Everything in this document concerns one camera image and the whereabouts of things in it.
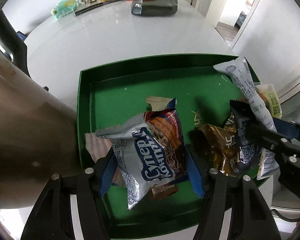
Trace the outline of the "beige snack packet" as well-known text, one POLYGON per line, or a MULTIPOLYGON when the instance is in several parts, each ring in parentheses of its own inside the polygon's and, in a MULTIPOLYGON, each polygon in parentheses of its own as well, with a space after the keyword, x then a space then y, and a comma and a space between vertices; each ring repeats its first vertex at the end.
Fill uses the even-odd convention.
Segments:
POLYGON ((175 108, 175 100, 160 96, 148 96, 146 102, 150 105, 153 112, 175 108))

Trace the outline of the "black remote stick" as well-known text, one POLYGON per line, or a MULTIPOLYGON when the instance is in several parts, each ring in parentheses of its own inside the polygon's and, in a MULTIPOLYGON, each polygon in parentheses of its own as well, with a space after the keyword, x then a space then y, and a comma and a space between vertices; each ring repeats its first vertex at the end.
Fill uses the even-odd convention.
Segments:
POLYGON ((89 6, 85 7, 85 8, 75 10, 74 11, 74 15, 78 16, 78 15, 81 15, 81 14, 83 14, 85 12, 90 11, 90 10, 102 7, 104 5, 108 5, 108 4, 115 3, 115 2, 121 2, 121 1, 123 1, 123 0, 111 0, 111 1, 106 1, 106 2, 100 2, 100 3, 92 4, 92 5, 89 5, 89 6))

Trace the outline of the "dried fruit bag green label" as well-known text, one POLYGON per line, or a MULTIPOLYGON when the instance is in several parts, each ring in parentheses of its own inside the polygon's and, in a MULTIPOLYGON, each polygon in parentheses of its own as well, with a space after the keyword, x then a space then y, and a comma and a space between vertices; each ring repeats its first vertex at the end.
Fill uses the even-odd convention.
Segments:
POLYGON ((264 100, 266 108, 274 118, 282 118, 282 109, 276 90, 272 84, 258 84, 256 90, 259 96, 264 100))

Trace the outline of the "teal tissue pack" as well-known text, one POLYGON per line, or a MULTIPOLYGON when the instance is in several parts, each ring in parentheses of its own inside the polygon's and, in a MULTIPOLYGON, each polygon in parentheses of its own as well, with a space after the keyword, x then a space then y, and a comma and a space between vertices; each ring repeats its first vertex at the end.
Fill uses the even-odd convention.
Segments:
POLYGON ((77 6, 77 0, 62 0, 51 10, 51 15, 56 19, 60 19, 61 17, 73 13, 77 6))

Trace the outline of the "white long snack packet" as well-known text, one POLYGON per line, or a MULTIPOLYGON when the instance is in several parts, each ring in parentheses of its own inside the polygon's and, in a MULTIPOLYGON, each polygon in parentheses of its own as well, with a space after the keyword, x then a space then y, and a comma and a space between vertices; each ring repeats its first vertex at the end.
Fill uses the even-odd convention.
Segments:
MULTIPOLYGON (((257 121, 265 128, 275 132, 276 128, 273 117, 266 108, 266 103, 256 90, 246 58, 238 57, 235 60, 215 64, 213 67, 218 72, 231 77, 232 82, 247 99, 249 107, 257 121)), ((257 174, 258 180, 270 177, 279 172, 279 165, 274 159, 274 153, 263 147, 260 152, 261 158, 257 174)))

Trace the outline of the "brown nutritious snack bag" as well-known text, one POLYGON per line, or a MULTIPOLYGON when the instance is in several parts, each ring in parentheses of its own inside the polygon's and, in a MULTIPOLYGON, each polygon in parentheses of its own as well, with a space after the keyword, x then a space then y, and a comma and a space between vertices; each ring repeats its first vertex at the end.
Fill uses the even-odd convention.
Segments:
POLYGON ((198 130, 211 166, 226 176, 237 177, 239 146, 235 133, 211 124, 201 124, 198 130))

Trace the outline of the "green tray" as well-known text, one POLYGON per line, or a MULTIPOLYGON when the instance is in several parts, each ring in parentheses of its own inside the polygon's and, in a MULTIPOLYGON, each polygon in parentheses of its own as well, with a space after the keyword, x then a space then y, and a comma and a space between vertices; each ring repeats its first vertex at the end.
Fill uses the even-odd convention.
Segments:
POLYGON ((85 239, 139 239, 197 225, 209 158, 236 157, 222 128, 242 96, 215 65, 233 55, 178 54, 115 62, 80 73, 77 184, 85 239))

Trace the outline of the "pink striped snack packet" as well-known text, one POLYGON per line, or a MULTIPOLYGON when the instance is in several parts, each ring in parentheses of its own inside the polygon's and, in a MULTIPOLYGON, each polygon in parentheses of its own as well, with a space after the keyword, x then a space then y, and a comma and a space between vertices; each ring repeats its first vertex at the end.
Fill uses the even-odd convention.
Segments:
MULTIPOLYGON (((111 140, 99 138, 95 133, 85 133, 85 148, 95 163, 98 159, 107 155, 111 146, 111 140)), ((125 181, 119 168, 116 169, 111 184, 118 188, 126 188, 125 181)))

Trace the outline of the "small brown candy bar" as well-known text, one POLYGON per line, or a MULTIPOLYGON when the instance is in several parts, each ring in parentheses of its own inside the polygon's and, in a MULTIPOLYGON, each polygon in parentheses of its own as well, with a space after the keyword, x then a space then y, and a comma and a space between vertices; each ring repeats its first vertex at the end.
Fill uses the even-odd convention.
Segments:
POLYGON ((179 187, 177 185, 162 185, 152 188, 147 195, 151 200, 163 200, 178 191, 179 187))

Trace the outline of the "copper and black thermos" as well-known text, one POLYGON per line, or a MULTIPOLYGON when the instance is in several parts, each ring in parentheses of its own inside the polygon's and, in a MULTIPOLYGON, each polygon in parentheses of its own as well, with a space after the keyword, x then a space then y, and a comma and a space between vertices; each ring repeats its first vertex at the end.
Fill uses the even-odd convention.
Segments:
POLYGON ((55 173, 80 171, 75 112, 26 74, 27 48, 0 12, 0 209, 34 204, 55 173))

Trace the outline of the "dark blue snack packet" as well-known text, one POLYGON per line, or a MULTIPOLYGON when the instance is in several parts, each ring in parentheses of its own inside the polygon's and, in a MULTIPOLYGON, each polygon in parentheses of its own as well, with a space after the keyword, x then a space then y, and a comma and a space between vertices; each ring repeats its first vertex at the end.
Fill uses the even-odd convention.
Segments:
POLYGON ((252 124, 257 124, 256 117, 249 103, 230 100, 230 111, 234 118, 236 128, 235 138, 239 148, 236 170, 239 174, 248 172, 250 168, 258 163, 260 158, 260 147, 256 145, 248 130, 252 124))

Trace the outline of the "silver blue cookie bag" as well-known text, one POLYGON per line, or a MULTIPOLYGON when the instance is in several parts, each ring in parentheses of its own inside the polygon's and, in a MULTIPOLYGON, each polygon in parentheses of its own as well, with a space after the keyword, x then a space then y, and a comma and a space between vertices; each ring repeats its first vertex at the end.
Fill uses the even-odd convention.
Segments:
POLYGON ((175 108, 140 113, 122 125, 99 129, 95 134, 111 140, 130 210, 152 188, 186 173, 183 130, 175 108))

